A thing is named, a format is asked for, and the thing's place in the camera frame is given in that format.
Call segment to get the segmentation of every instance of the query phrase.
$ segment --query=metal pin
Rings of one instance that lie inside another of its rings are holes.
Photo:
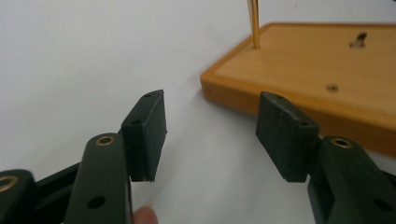
[[[247,0],[247,6],[250,17],[251,33],[253,37],[253,48],[260,49],[259,1]]]

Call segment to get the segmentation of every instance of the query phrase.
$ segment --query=white table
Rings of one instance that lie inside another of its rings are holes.
[[[392,0],[260,1],[270,21],[396,22]],[[0,2],[0,171],[39,180],[116,132],[140,96],[164,89],[168,135],[134,208],[162,224],[315,223],[306,184],[282,179],[256,119],[209,103],[200,74],[249,35],[246,0]],[[396,160],[370,153],[396,175]]]

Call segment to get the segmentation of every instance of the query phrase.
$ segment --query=small hole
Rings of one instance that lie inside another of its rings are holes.
[[[133,125],[139,125],[139,124],[141,124],[142,123],[142,121],[140,120],[140,119],[136,119],[136,120],[133,120],[132,121],[132,124]]]
[[[338,92],[338,86],[335,84],[329,84],[326,86],[328,92]]]
[[[96,209],[102,207],[106,202],[106,198],[104,196],[96,196],[88,202],[88,207],[91,209]]]
[[[102,144],[107,144],[107,143],[111,142],[111,138],[105,137],[105,138],[100,139],[99,142]]]
[[[0,188],[3,188],[11,183],[11,179],[2,179],[0,180]]]
[[[114,142],[115,138],[113,136],[103,136],[96,140],[96,145],[100,147],[108,146]]]
[[[343,148],[352,148],[352,144],[348,142],[345,139],[342,138],[334,138],[332,139],[332,143],[335,144],[338,147],[343,147]]]
[[[379,200],[379,199],[374,199],[374,200],[373,200],[373,203],[374,203],[377,207],[379,207],[380,209],[382,209],[382,210],[384,210],[384,211],[387,211],[387,212],[393,211],[392,206],[390,206],[390,204],[387,203],[387,202],[385,202],[385,201],[382,201],[382,200]]]

